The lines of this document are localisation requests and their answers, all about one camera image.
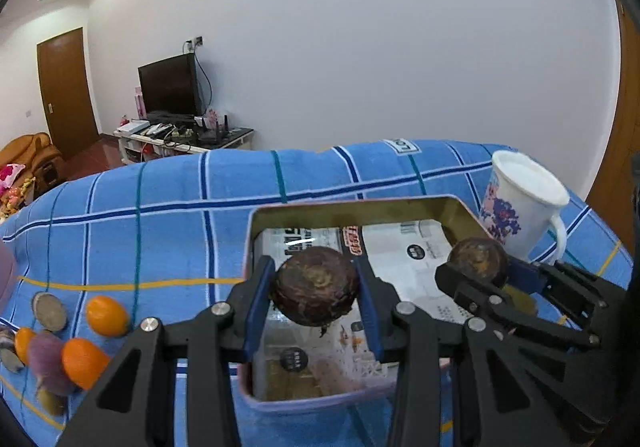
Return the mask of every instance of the metal screw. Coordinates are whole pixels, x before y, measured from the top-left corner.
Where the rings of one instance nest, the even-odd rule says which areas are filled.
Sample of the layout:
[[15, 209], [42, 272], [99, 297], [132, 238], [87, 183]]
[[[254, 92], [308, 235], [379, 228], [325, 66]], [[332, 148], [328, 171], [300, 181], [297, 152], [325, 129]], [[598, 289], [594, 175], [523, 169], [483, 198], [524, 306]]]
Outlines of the metal screw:
[[396, 304], [396, 311], [400, 315], [411, 315], [413, 312], [415, 312], [415, 304], [408, 301], [401, 301]]
[[142, 322], [140, 322], [140, 327], [145, 332], [152, 332], [158, 328], [159, 325], [160, 322], [158, 322], [158, 319], [155, 317], [147, 317], [146, 319], [142, 319]]
[[229, 303], [226, 302], [216, 302], [212, 307], [211, 307], [211, 313], [213, 313], [213, 315], [226, 315], [231, 311], [231, 306], [229, 305]]
[[479, 317], [471, 317], [467, 322], [467, 326], [473, 332], [483, 332], [486, 328], [486, 322]]

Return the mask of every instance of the blue plaid blanket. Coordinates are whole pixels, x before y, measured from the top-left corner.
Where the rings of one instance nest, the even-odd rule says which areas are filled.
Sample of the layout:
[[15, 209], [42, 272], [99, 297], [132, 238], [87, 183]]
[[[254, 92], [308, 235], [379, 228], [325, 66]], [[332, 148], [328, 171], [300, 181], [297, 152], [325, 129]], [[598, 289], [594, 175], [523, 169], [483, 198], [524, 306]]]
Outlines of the blue plaid blanket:
[[[87, 326], [84, 305], [105, 294], [139, 322], [158, 316], [190, 319], [225, 299], [242, 277], [253, 210], [266, 204], [452, 194], [478, 212], [499, 147], [453, 141], [378, 142], [300, 150], [219, 150], [131, 165], [68, 182], [42, 196], [0, 227], [20, 274], [0, 321], [34, 325], [31, 297], [48, 290], [70, 316], [63, 338], [87, 337], [113, 354], [121, 339]], [[632, 260], [618, 238], [579, 198], [562, 212], [568, 233], [565, 260], [626, 286]], [[555, 242], [545, 236], [532, 257], [543, 260]], [[561, 319], [542, 305], [542, 315]], [[186, 445], [186, 366], [177, 380], [176, 445]], [[67, 416], [47, 416], [35, 400], [35, 379], [0, 367], [0, 392], [40, 447], [55, 445], [82, 400]], [[242, 401], [233, 383], [245, 446], [383, 446], [387, 400], [293, 416], [263, 415]], [[446, 392], [445, 402], [450, 398]], [[450, 445], [450, 406], [443, 407], [442, 444]]]

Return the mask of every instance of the television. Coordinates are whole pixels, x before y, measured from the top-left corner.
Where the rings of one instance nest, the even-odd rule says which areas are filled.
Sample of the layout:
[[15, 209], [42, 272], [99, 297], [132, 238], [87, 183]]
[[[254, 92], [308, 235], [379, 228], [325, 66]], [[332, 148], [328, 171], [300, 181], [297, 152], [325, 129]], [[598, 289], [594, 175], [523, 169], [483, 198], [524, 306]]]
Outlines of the television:
[[138, 68], [147, 113], [202, 114], [193, 53]]

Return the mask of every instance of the wooden door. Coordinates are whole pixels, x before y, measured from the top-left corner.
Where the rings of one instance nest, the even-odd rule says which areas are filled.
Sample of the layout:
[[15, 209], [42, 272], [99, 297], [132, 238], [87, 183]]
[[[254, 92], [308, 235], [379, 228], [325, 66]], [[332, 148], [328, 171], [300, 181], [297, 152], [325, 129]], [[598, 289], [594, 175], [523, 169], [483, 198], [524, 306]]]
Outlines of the wooden door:
[[40, 95], [53, 144], [69, 159], [98, 141], [82, 28], [38, 44]]
[[640, 152], [640, 34], [618, 4], [620, 20], [620, 93], [607, 150], [587, 203], [633, 253], [631, 157]]

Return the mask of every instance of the yellow stripe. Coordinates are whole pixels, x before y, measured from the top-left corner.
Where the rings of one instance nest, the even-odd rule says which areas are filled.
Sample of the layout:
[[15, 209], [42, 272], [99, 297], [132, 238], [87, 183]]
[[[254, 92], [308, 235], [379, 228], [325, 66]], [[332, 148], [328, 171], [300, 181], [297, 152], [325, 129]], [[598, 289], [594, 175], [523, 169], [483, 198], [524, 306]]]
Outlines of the yellow stripe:
[[621, 245], [622, 245], [622, 242], [620, 240], [618, 240], [618, 242], [616, 243], [615, 247], [613, 247], [613, 250], [611, 250], [611, 253], [609, 254], [609, 257], [606, 258], [605, 262], [602, 264], [600, 269], [596, 272], [596, 275], [598, 277], [600, 277], [604, 273], [604, 271], [607, 270], [607, 267], [609, 266], [609, 263], [613, 260], [615, 255], [618, 253], [618, 250], [620, 250], [620, 246]]
[[35, 407], [29, 400], [24, 400], [20, 392], [18, 392], [18, 390], [13, 385], [7, 382], [5, 377], [3, 377], [2, 375], [0, 375], [0, 382], [2, 382], [4, 384], [4, 387], [6, 387], [9, 391], [11, 391], [14, 394], [15, 398], [20, 400], [24, 405], [26, 405], [31, 411], [33, 411], [36, 415], [38, 415], [41, 419], [43, 419], [49, 425], [52, 425], [53, 427], [55, 427], [60, 431], [62, 431], [65, 428], [65, 426], [62, 425], [61, 423], [58, 423], [55, 420], [50, 419], [50, 417], [48, 417], [41, 410]]
[[[40, 286], [42, 288], [47, 287], [47, 283], [43, 281], [36, 281], [29, 279], [28, 277], [18, 276], [18, 279], [25, 281], [25, 283]], [[166, 288], [168, 286], [197, 286], [200, 284], [238, 284], [242, 283], [244, 279], [238, 277], [230, 277], [228, 279], [166, 279], [165, 281], [148, 281], [147, 283], [140, 283], [140, 289], [150, 288]], [[135, 288], [134, 284], [90, 284], [84, 286], [82, 284], [62, 284], [62, 283], [49, 283], [49, 288], [55, 288], [58, 290], [78, 291], [78, 292], [103, 292], [103, 291], [132, 291]]]

